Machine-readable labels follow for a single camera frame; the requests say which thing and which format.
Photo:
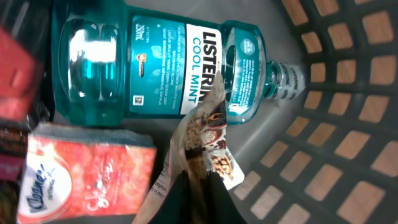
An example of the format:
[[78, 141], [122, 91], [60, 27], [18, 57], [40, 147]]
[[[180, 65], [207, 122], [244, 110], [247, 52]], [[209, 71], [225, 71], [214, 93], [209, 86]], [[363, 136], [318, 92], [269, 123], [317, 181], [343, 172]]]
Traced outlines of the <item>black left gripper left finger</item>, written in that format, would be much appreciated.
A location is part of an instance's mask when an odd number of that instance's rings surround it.
[[190, 224], [190, 184], [182, 171], [149, 224]]

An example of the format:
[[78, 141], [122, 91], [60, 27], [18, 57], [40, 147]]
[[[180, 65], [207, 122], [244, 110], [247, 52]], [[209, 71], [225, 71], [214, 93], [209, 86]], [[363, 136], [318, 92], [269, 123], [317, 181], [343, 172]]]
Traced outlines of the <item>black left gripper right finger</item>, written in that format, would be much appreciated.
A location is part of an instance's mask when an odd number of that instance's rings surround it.
[[208, 209], [208, 223], [246, 224], [236, 208], [220, 175], [210, 172], [205, 182], [205, 201]]

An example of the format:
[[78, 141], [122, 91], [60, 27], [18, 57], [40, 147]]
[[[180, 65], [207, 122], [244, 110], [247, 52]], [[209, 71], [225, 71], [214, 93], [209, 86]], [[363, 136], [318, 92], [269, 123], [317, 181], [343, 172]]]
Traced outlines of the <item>white snack pouch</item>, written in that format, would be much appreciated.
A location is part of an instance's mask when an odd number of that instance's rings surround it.
[[164, 172], [153, 184], [133, 224], [150, 222], [182, 171], [187, 172], [190, 184], [190, 223], [208, 223], [205, 182], [209, 173], [218, 173], [225, 187], [227, 180], [243, 178], [226, 146], [226, 126], [225, 90], [222, 75], [217, 72], [204, 101], [174, 131]]

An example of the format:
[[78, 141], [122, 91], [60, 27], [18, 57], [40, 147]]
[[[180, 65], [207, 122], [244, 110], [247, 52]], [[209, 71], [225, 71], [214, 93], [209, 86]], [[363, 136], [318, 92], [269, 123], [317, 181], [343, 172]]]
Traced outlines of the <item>red Kleenex tissue pack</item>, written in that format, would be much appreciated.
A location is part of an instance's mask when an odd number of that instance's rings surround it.
[[40, 123], [28, 135], [17, 222], [136, 214], [156, 154], [145, 134]]

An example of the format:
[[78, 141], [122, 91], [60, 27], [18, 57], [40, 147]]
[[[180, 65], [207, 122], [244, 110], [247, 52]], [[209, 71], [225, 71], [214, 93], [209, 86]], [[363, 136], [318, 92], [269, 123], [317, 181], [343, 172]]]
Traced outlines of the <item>teal Listerine mouthwash bottle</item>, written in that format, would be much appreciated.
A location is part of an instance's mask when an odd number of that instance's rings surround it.
[[306, 84], [300, 67], [267, 59], [254, 24], [217, 24], [124, 1], [55, 1], [51, 42], [55, 107], [77, 125], [181, 118], [218, 77], [226, 120], [241, 124], [263, 99], [292, 100]]

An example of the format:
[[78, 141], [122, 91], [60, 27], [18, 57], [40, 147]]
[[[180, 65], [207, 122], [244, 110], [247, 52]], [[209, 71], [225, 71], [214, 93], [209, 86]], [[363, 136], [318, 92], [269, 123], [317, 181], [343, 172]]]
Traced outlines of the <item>dark red snack packet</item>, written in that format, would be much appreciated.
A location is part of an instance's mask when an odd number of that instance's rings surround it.
[[43, 66], [1, 29], [1, 180], [16, 181], [27, 152], [27, 116]]

